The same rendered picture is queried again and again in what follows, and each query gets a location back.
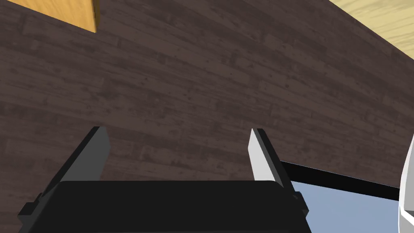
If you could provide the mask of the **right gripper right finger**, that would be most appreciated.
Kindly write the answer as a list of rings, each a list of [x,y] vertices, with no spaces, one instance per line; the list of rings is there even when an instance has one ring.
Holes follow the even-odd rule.
[[[292,182],[263,129],[251,130],[248,154],[255,181],[275,181],[288,192],[294,191]]]

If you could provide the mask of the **orange wooden board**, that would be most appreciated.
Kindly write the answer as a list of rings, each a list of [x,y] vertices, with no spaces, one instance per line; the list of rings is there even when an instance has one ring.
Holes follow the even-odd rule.
[[[7,0],[76,27],[96,33],[99,0]]]

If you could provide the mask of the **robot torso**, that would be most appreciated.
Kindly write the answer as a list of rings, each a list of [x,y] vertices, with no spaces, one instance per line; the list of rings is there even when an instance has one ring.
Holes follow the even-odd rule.
[[[398,233],[414,233],[414,135],[404,162],[398,205]]]

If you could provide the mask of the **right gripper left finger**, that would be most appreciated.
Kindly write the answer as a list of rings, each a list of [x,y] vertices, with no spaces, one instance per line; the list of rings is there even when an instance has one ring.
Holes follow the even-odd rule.
[[[99,180],[110,149],[106,127],[93,127],[54,175],[43,195],[59,182]]]

